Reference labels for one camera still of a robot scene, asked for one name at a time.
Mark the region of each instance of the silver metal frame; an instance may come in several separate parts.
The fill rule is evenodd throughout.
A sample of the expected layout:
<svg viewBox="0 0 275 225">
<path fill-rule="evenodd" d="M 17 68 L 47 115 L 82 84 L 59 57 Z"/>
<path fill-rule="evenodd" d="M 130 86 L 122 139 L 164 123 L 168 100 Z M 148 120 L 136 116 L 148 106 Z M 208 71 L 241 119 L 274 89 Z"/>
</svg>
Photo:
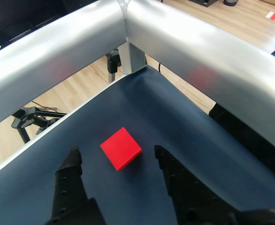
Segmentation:
<svg viewBox="0 0 275 225">
<path fill-rule="evenodd" d="M 100 0 L 1 50 L 0 121 L 117 47 L 126 74 L 147 53 L 275 146 L 275 57 L 154 0 Z"/>
</svg>

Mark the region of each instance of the black cable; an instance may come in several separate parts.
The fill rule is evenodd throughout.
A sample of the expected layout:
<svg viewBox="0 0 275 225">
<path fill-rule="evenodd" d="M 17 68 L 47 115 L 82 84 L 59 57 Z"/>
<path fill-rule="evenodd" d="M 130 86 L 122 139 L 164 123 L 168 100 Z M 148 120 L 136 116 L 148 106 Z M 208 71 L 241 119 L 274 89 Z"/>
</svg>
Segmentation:
<svg viewBox="0 0 275 225">
<path fill-rule="evenodd" d="M 53 110 L 53 111 L 57 112 L 55 109 L 51 109 L 51 108 L 49 108 L 49 107 L 47 107 L 47 106 L 42 106 L 42 105 L 40 105 L 39 103 L 36 103 L 36 102 L 34 102 L 34 101 L 32 101 L 32 102 L 35 103 L 35 104 L 37 104 L 37 105 L 39 105 L 40 107 L 47 108 L 47 109 L 50 109 L 50 110 Z"/>
</svg>

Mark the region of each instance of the dark blue fabric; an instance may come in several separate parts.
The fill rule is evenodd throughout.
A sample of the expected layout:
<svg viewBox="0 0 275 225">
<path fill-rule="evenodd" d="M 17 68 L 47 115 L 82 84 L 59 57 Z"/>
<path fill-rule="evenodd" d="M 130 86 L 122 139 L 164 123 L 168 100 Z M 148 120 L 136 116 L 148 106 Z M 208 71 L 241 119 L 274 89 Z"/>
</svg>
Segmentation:
<svg viewBox="0 0 275 225">
<path fill-rule="evenodd" d="M 100 145 L 122 127 L 143 153 L 117 172 Z M 74 145 L 87 195 L 96 198 L 108 225 L 176 224 L 156 144 L 238 209 L 275 209 L 275 176 L 146 67 L 100 93 L 0 171 L 0 224 L 41 225 L 50 218 L 54 173 Z"/>
</svg>

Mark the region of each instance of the black furniture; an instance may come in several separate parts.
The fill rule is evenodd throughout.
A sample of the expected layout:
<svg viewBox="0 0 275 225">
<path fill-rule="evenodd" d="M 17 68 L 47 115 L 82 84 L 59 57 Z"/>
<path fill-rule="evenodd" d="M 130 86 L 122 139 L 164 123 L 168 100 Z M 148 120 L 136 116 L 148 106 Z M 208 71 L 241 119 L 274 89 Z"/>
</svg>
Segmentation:
<svg viewBox="0 0 275 225">
<path fill-rule="evenodd" d="M 195 3 L 198 3 L 199 5 L 209 7 L 210 5 L 214 4 L 218 0 L 189 0 Z"/>
</svg>

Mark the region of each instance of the red cube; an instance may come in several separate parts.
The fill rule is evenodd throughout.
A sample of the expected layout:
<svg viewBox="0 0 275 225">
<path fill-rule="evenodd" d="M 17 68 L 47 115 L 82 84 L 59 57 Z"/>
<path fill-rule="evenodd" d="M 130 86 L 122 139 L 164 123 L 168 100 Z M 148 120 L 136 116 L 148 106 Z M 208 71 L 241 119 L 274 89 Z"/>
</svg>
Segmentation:
<svg viewBox="0 0 275 225">
<path fill-rule="evenodd" d="M 142 152 L 141 147 L 125 128 L 121 128 L 103 142 L 101 148 L 117 171 L 127 166 Z"/>
</svg>

